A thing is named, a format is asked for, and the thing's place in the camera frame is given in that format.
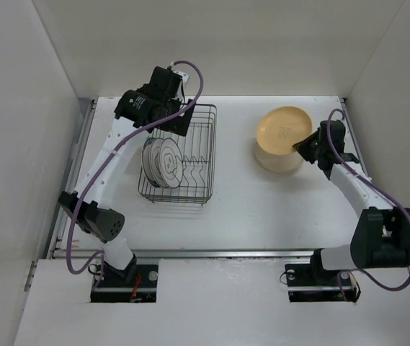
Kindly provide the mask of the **cream white plate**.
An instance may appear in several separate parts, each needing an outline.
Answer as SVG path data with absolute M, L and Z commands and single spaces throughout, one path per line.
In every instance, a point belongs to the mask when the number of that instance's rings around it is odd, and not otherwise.
M 303 163 L 303 159 L 297 152 L 275 155 L 265 151 L 258 143 L 254 144 L 254 156 L 261 167 L 276 174 L 292 174 Z

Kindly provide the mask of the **white black-rimmed plate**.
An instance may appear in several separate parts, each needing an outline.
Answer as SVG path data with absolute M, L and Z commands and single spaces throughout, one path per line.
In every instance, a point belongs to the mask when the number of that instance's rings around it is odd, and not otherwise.
M 150 149 L 150 166 L 153 177 L 157 184 L 162 188 L 167 188 L 167 185 L 162 177 L 160 165 L 159 165 L 159 153 L 163 143 L 161 138 L 155 138 L 151 144 Z
M 182 153 L 177 142 L 172 138 L 163 140 L 159 153 L 159 164 L 166 185 L 172 189 L 180 186 L 184 174 Z

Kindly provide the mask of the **yellow plate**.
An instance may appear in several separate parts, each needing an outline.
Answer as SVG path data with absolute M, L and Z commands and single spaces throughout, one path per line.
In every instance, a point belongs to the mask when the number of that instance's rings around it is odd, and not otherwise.
M 259 121 L 256 130 L 258 146 L 276 156 L 295 152 L 293 145 L 312 134 L 313 123 L 309 114 L 294 106 L 278 107 Z

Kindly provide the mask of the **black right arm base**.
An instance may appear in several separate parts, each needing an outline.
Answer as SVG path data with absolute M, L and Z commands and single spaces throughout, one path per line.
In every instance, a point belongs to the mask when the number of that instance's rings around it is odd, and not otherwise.
M 287 263 L 283 272 L 291 303 L 357 303 L 361 287 L 352 273 L 338 270 L 317 275 L 307 263 Z

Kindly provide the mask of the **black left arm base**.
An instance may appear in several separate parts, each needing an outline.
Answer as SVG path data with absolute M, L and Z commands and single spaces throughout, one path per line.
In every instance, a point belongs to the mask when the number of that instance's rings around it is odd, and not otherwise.
M 93 276 L 91 303 L 155 303 L 159 279 L 159 261 L 135 259 L 125 272 L 106 262 L 92 264 L 88 272 Z

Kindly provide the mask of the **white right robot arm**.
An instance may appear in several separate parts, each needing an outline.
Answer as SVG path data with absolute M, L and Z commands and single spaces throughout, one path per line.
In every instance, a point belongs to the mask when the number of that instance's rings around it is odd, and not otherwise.
M 305 161 L 317 164 L 358 217 L 349 244 L 317 249 L 311 256 L 308 276 L 318 284 L 340 270 L 410 265 L 410 225 L 394 203 L 370 186 L 358 158 L 344 152 L 345 133 L 341 121 L 324 120 L 315 133 L 293 145 Z

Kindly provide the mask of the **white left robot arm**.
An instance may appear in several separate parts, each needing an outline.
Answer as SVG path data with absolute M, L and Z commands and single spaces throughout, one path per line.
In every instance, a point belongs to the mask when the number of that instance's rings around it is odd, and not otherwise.
M 177 133 L 191 114 L 198 98 L 186 100 L 189 74 L 177 70 L 184 60 L 154 68 L 148 83 L 126 91 L 114 110 L 113 121 L 99 153 L 88 172 L 71 192 L 61 192 L 58 203 L 70 219 L 66 246 L 68 271 L 78 275 L 83 268 L 72 265 L 73 233 L 80 228 L 101 243 L 92 256 L 102 260 L 101 271 L 121 286 L 135 279 L 135 255 L 122 235 L 125 217 L 112 209 L 118 183 L 138 148 L 155 128 Z

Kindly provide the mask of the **white green-rimmed plate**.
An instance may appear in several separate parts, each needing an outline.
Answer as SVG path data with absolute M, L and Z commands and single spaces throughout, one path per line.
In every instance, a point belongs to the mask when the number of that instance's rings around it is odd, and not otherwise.
M 153 177 L 153 173 L 151 171 L 151 166 L 150 166 L 150 150 L 151 150 L 151 144 L 153 143 L 153 141 L 154 141 L 154 138 L 147 138 L 146 142 L 143 144 L 142 162 L 141 162 L 144 174 L 152 185 L 156 182 Z

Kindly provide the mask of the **aluminium rail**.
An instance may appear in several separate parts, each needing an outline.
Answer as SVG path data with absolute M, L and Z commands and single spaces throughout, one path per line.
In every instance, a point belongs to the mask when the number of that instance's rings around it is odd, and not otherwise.
M 142 259 L 235 259 L 235 258 L 301 258 L 310 257 L 312 249 L 134 249 L 137 258 Z

